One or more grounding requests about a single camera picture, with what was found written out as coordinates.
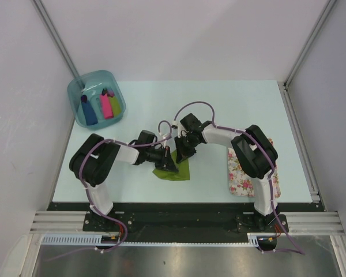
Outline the green paper napkin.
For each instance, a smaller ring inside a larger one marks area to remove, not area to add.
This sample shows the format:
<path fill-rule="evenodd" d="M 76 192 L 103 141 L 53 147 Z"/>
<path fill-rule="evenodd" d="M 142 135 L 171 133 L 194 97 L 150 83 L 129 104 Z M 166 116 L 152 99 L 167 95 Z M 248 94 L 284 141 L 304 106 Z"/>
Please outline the green paper napkin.
<path fill-rule="evenodd" d="M 177 158 L 177 151 L 174 150 L 172 153 L 172 158 L 175 162 L 175 165 L 178 168 L 178 172 L 170 172 L 170 171 L 164 171 L 164 170 L 158 170 L 154 169 L 152 172 L 153 174 L 165 181 L 189 181 L 190 180 L 190 166 L 189 166 L 189 160 L 186 159 L 180 163 L 176 163 Z"/>

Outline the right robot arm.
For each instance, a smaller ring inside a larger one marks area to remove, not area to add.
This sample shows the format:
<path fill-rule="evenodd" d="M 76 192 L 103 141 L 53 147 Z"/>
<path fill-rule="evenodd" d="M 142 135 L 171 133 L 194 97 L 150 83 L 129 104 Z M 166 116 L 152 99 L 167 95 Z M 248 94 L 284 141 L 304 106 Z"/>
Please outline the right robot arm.
<path fill-rule="evenodd" d="M 177 163 L 193 156 L 199 144 L 217 144 L 234 150 L 241 169 L 255 180 L 254 209 L 258 214 L 254 224 L 260 231 L 269 231 L 276 222 L 272 213 L 277 204 L 270 181 L 278 153 L 260 127 L 251 125 L 237 130 L 211 121 L 202 123 L 192 113 L 181 119 L 178 127 L 178 135 L 174 138 Z"/>

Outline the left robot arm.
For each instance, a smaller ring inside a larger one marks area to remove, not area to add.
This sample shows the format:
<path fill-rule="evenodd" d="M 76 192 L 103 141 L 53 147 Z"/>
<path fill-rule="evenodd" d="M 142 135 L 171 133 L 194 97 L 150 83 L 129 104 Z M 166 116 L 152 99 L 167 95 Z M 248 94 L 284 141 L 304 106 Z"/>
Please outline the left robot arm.
<path fill-rule="evenodd" d="M 97 214 L 95 222 L 102 230 L 111 230 L 116 223 L 115 215 L 110 213 L 113 202 L 104 184 L 115 162 L 132 165 L 151 162 L 158 170 L 178 172 L 170 148 L 157 147 L 158 143 L 157 136 L 147 130 L 142 130 L 131 145 L 93 133 L 71 158 L 69 169 L 82 182 L 90 208 Z"/>

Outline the green rolled napkin in bin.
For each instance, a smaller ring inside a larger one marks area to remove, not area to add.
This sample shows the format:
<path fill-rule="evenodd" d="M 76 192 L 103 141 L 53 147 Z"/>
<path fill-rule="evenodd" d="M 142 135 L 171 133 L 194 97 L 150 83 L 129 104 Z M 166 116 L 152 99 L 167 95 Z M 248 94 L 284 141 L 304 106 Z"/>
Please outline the green rolled napkin in bin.
<path fill-rule="evenodd" d="M 122 108 L 117 100 L 116 96 L 109 97 L 110 106 L 112 109 L 113 116 L 116 117 L 122 112 Z"/>

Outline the pink rolled napkin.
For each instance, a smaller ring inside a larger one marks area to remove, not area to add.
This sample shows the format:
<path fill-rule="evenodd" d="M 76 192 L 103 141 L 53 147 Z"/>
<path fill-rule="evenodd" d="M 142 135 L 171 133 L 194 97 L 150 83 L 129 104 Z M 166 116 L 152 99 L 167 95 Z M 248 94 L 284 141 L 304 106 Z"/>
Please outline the pink rolled napkin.
<path fill-rule="evenodd" d="M 114 117 L 113 110 L 109 101 L 109 97 L 107 94 L 101 94 L 100 95 L 100 102 L 101 102 L 101 110 L 103 113 L 103 117 L 105 119 L 110 119 Z"/>

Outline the blue rolled napkin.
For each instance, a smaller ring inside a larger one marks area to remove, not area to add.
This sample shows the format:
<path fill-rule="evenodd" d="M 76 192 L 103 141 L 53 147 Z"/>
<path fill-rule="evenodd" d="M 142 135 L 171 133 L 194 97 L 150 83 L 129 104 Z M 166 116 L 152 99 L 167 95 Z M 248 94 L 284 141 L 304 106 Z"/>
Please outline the blue rolled napkin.
<path fill-rule="evenodd" d="M 94 109 L 89 101 L 81 102 L 82 110 L 84 113 L 85 121 L 88 126 L 95 125 L 98 123 L 97 116 L 95 114 Z"/>

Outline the floral fabric pouch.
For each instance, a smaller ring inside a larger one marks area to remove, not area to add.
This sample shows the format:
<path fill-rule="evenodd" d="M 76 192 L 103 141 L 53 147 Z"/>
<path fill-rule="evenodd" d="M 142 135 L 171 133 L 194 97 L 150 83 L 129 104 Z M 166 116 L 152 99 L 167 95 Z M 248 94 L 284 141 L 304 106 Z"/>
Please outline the floral fabric pouch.
<path fill-rule="evenodd" d="M 242 170 L 235 151 L 227 149 L 228 154 L 228 183 L 230 193 L 240 197 L 254 197 L 252 179 Z"/>

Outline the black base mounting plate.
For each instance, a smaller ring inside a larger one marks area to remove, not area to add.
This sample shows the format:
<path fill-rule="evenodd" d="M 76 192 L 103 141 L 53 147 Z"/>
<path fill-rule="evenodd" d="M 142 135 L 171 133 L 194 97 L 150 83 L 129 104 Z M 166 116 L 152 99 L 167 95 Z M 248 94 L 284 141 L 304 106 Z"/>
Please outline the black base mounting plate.
<path fill-rule="evenodd" d="M 127 230 L 127 242 L 147 243 L 232 243 L 244 242 L 247 233 L 274 233 L 289 228 L 291 214 L 324 212 L 320 203 L 281 203 L 277 216 L 263 218 L 252 203 L 242 204 L 167 204 L 117 203 L 108 218 L 91 211 L 87 203 L 50 203 L 48 211 L 84 212 L 81 230 L 85 232 L 121 232 Z"/>

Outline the teal translucent plastic bin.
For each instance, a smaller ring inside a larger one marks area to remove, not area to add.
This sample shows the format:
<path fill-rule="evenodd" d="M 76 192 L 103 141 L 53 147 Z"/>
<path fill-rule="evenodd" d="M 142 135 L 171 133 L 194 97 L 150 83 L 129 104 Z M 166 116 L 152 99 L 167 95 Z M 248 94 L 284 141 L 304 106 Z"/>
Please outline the teal translucent plastic bin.
<path fill-rule="evenodd" d="M 109 89 L 114 91 L 122 112 L 116 117 L 105 119 L 101 110 L 100 95 L 108 94 Z M 90 130 L 99 130 L 119 122 L 126 110 L 125 100 L 117 81 L 113 74 L 106 70 L 90 72 L 73 79 L 67 87 L 67 94 L 76 122 L 79 126 Z M 86 124 L 81 106 L 82 101 L 89 101 L 92 105 L 97 116 L 97 124 L 90 126 Z"/>

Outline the aluminium frame rail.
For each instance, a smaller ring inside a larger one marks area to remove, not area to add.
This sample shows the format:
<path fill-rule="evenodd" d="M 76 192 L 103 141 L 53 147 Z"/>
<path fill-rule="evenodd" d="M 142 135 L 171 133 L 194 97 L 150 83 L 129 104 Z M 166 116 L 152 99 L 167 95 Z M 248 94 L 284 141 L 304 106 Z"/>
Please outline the aluminium frame rail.
<path fill-rule="evenodd" d="M 117 212 L 115 218 L 123 222 L 130 233 L 147 227 L 187 230 L 213 228 L 239 233 L 271 233 L 286 229 L 296 235 L 341 235 L 344 229 L 337 212 L 286 212 L 270 223 L 258 227 L 250 212 Z M 32 233 L 111 233 L 119 230 L 111 220 L 91 212 L 39 211 L 30 231 Z"/>

